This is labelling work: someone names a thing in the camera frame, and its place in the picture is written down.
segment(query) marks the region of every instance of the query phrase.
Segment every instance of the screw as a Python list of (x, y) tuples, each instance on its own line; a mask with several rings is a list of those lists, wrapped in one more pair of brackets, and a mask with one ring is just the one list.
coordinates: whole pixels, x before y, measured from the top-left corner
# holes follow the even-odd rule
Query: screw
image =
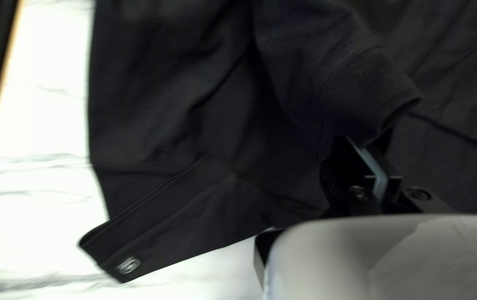
[(419, 187), (407, 187), (403, 189), (403, 193), (405, 196), (407, 196), (409, 199), (413, 200), (419, 200), (419, 201), (427, 201), (431, 200), (433, 198), (431, 194), (429, 194), (428, 191), (419, 188)]
[(358, 201), (368, 201), (368, 193), (366, 190), (358, 185), (349, 187), (348, 194), (353, 197), (353, 199)]

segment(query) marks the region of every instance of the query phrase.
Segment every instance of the black metal bracket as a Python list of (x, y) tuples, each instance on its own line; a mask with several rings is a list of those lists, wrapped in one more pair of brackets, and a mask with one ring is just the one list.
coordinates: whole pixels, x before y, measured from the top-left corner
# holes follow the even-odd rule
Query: black metal bracket
[[(338, 218), (383, 214), (455, 214), (433, 192), (403, 185), (385, 156), (373, 145), (357, 147), (348, 137), (333, 140), (330, 157), (320, 167), (320, 184), (330, 208), (319, 217)], [(264, 263), (272, 244), (285, 228), (255, 238), (255, 246)]]

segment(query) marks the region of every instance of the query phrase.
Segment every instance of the black fabric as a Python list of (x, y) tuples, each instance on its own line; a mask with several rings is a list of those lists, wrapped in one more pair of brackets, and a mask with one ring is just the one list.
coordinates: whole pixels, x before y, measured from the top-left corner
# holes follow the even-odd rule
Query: black fabric
[(332, 137), (366, 145), (419, 98), (342, 2), (96, 1), (89, 149), (110, 220), (80, 246), (124, 283), (316, 218)]
[(477, 0), (354, 5), (424, 95), (395, 127), (389, 160), (453, 208), (477, 213)]
[(407, 182), (477, 213), (477, 141), (411, 115), (396, 125), (387, 157)]

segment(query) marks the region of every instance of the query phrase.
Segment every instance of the white marble floor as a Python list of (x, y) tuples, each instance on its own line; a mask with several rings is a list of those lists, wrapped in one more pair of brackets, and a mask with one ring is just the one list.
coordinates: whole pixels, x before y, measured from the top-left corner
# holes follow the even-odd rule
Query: white marble floor
[(0, 300), (254, 300), (248, 239), (119, 284), (77, 248), (106, 220), (87, 159), (93, 2), (27, 0), (0, 103)]

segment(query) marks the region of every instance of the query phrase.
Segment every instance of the marble surface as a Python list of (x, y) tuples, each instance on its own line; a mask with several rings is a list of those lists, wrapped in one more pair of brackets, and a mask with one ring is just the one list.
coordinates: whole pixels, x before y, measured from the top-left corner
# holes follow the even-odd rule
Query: marble surface
[(93, 2), (28, 0), (0, 103), (0, 300), (262, 298), (253, 240), (119, 284), (77, 242), (106, 221), (87, 158)]

